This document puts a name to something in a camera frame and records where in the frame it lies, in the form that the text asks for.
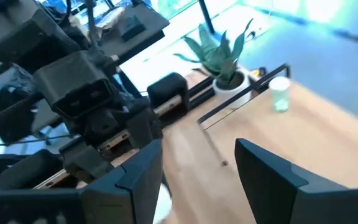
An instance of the floor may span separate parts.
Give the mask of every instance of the floor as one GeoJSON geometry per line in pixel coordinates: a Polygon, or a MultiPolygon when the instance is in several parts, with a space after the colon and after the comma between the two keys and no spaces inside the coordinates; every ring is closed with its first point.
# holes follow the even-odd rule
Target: floor
{"type": "MultiPolygon", "coordinates": [[[[283,63],[288,63],[291,65],[294,80],[358,116],[358,43],[335,37],[315,27],[303,27],[267,17],[244,6],[230,7],[231,2],[229,3],[215,7],[215,12],[211,13],[217,15],[218,9],[221,11],[225,9],[213,20],[216,30],[228,29],[229,37],[233,39],[241,32],[251,17],[257,18],[255,19],[259,21],[257,26],[262,24],[264,27],[269,27],[268,32],[256,40],[246,43],[245,51],[239,59],[241,64],[247,68],[265,66],[272,70],[283,63]]],[[[179,23],[174,18],[171,21],[172,24],[167,27],[172,31],[171,33],[166,32],[166,38],[122,66],[122,69],[140,91],[144,91],[149,84],[169,72],[186,74],[191,68],[197,66],[182,62],[173,54],[180,52],[192,56],[186,44],[182,40],[177,40],[186,33],[192,37],[197,36],[196,32],[191,31],[203,20],[199,5],[194,5],[181,15],[184,15],[182,19],[186,19],[186,22],[183,23],[185,28],[178,26],[176,29],[170,28],[179,23]],[[191,17],[190,13],[186,12],[196,12],[191,14],[197,16],[191,17]]],[[[351,24],[349,29],[355,32],[358,31],[358,26],[351,24]]],[[[28,147],[28,149],[37,150],[43,146],[40,143],[28,147]]],[[[8,147],[7,149],[0,147],[0,153],[4,150],[9,153],[19,153],[19,148],[22,149],[21,147],[8,147]]],[[[171,152],[171,159],[179,160],[179,163],[183,165],[195,162],[195,158],[191,158],[191,156],[191,154],[171,152]]],[[[182,167],[167,167],[167,169],[171,170],[169,172],[176,172],[176,169],[182,169],[182,167]]],[[[201,178],[195,174],[191,176],[194,179],[201,178]]],[[[196,195],[189,193],[187,197],[196,197],[196,195]]]]}

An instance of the wooden desk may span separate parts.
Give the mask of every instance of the wooden desk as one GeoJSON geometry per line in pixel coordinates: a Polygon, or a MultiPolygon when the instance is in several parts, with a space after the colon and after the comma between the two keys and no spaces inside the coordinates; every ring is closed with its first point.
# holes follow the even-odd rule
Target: wooden desk
{"type": "Polygon", "coordinates": [[[290,98],[290,110],[276,114],[265,92],[207,130],[229,161],[226,167],[196,124],[218,105],[216,99],[163,130],[163,168],[173,194],[173,213],[165,224],[255,223],[236,171],[235,138],[249,139],[319,175],[358,187],[358,119],[297,84],[290,98]]]}

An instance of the clear cup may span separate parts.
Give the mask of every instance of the clear cup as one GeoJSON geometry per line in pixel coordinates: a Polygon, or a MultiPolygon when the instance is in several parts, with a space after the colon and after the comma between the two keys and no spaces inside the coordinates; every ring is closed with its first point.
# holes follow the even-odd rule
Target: clear cup
{"type": "Polygon", "coordinates": [[[273,95],[273,108],[277,112],[285,112],[289,107],[288,89],[290,87],[290,80],[285,77],[273,78],[268,87],[273,95]]]}

